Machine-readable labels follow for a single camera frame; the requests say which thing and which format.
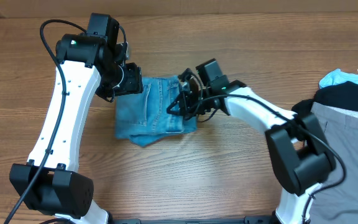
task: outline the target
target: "light blue cloth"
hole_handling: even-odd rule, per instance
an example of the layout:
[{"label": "light blue cloth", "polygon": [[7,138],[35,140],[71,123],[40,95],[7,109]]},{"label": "light blue cloth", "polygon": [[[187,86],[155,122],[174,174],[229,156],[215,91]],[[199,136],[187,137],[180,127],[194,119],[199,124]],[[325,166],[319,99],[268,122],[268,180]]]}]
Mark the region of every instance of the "light blue cloth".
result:
[{"label": "light blue cloth", "polygon": [[[184,121],[167,113],[181,88],[177,77],[143,78],[142,82],[143,93],[116,98],[116,138],[146,146],[165,136],[196,131],[195,117]],[[179,110],[178,105],[172,110]]]},{"label": "light blue cloth", "polygon": [[331,85],[342,84],[347,81],[358,84],[358,75],[342,72],[341,69],[337,68],[320,80],[319,87],[324,88]]}]

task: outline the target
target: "wooden tabletop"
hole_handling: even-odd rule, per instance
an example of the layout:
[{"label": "wooden tabletop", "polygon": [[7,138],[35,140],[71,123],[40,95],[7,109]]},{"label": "wooden tabletop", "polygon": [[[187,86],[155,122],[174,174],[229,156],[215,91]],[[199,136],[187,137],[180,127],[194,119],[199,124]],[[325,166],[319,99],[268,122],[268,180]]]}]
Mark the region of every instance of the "wooden tabletop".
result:
[{"label": "wooden tabletop", "polygon": [[[216,58],[230,80],[290,109],[311,98],[328,72],[358,69],[358,13],[116,17],[145,77],[170,77]],[[42,129],[55,66],[39,26],[46,19],[0,19],[0,223],[19,198],[9,182]],[[69,18],[83,27],[88,18]],[[45,29],[54,49],[64,24]],[[138,147],[114,138],[114,103],[95,96],[80,147],[79,173],[115,218],[240,218],[267,215],[281,186],[265,139],[218,113],[195,133]],[[12,223],[49,219],[22,205]]]}]

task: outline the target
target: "blue jeans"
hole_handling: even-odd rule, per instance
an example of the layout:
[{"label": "blue jeans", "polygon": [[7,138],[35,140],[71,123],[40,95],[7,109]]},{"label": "blue jeans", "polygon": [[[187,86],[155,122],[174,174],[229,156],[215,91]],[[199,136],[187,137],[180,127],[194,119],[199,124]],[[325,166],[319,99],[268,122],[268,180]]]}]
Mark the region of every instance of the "blue jeans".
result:
[{"label": "blue jeans", "polygon": [[179,95],[177,77],[143,78],[143,93],[116,98],[116,138],[146,146],[165,136],[186,134],[197,129],[196,118],[167,114],[167,107]]}]

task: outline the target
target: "pile of clothes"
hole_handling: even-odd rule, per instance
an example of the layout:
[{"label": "pile of clothes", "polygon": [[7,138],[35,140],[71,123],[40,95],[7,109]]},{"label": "pile of clothes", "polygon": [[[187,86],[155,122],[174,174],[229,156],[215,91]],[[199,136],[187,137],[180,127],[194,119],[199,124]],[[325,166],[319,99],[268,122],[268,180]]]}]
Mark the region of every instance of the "pile of clothes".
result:
[{"label": "pile of clothes", "polygon": [[[346,165],[347,178],[341,185],[316,194],[311,223],[358,223],[358,75],[337,69],[326,75],[319,87],[313,99],[299,102],[292,110],[316,115],[329,145]],[[341,177],[337,162],[324,185]]]}]

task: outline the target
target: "jeans pocket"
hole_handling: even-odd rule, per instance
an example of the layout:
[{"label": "jeans pocket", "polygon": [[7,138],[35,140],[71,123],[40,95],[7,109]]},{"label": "jeans pocket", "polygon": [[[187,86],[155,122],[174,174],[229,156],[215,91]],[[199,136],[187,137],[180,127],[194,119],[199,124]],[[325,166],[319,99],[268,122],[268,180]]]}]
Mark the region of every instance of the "jeans pocket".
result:
[{"label": "jeans pocket", "polygon": [[117,120],[122,123],[147,125],[147,100],[151,84],[143,84],[143,93],[119,96],[116,105]]}]

